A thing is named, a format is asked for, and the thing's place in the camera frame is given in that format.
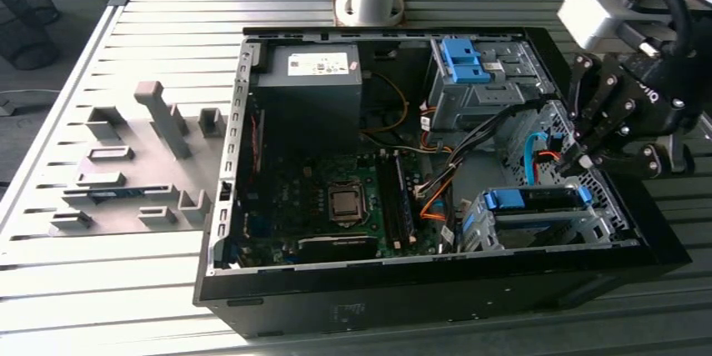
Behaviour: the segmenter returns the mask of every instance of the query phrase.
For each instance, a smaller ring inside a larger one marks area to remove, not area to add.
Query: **black cable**
[[[693,49],[693,16],[685,0],[663,0],[673,15],[678,39],[670,45],[669,51],[674,56],[687,56]]]
[[[529,101],[523,104],[515,104],[502,110],[491,118],[486,120],[463,138],[461,144],[455,147],[454,152],[450,155],[447,160],[449,163],[453,163],[457,158],[465,155],[465,153],[475,148],[478,145],[485,143],[493,136],[494,130],[498,126],[505,123],[505,121],[518,113],[522,113],[527,110],[535,110],[542,108],[546,98],[541,98],[533,101]]]

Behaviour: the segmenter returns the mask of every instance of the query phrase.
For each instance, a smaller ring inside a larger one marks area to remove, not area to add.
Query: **ram slot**
[[[401,154],[395,154],[397,173],[399,174],[399,188],[401,188],[401,237],[409,243],[415,243],[415,224],[414,224],[414,210],[411,209],[411,195],[406,185],[406,174],[403,171],[403,162],[401,161]]]
[[[395,249],[415,242],[414,215],[398,155],[377,157],[381,204],[387,229],[387,240]]]

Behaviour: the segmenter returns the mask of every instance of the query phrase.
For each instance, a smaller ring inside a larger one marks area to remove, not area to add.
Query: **sticker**
[[[349,74],[346,53],[294,53],[289,63],[290,76]]]
[[[333,323],[359,323],[367,314],[367,304],[335,304],[331,310]]]
[[[455,234],[454,231],[447,227],[447,225],[443,226],[443,229],[441,230],[441,235],[447,240],[447,242],[453,245],[455,240]]]
[[[501,62],[494,62],[494,63],[483,63],[482,66],[486,68],[486,70],[489,71],[505,71],[505,67],[502,66],[502,63]]]
[[[421,117],[421,129],[431,132],[431,118]]]

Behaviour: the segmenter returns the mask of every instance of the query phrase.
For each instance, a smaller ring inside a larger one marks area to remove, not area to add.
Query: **motherboard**
[[[279,160],[271,208],[246,217],[246,266],[435,254],[438,227],[413,200],[422,183],[417,153],[381,151]]]

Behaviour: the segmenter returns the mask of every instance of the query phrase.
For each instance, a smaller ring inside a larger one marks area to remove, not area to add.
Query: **white cable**
[[[367,137],[367,139],[374,142],[377,145],[379,145],[381,147],[383,148],[397,148],[397,149],[405,149],[405,150],[410,150],[413,152],[418,152],[418,153],[429,153],[429,154],[433,154],[433,153],[438,153],[437,150],[423,150],[423,149],[418,149],[418,148],[411,148],[410,146],[401,146],[401,145],[387,145],[385,144],[382,141],[374,139],[371,137],[371,135],[369,135],[367,133],[362,133],[365,135],[365,137]]]
[[[50,92],[50,93],[61,93],[62,91],[57,89],[15,89],[13,91],[2,91],[0,95],[5,95],[6,93],[26,93],[26,92]]]

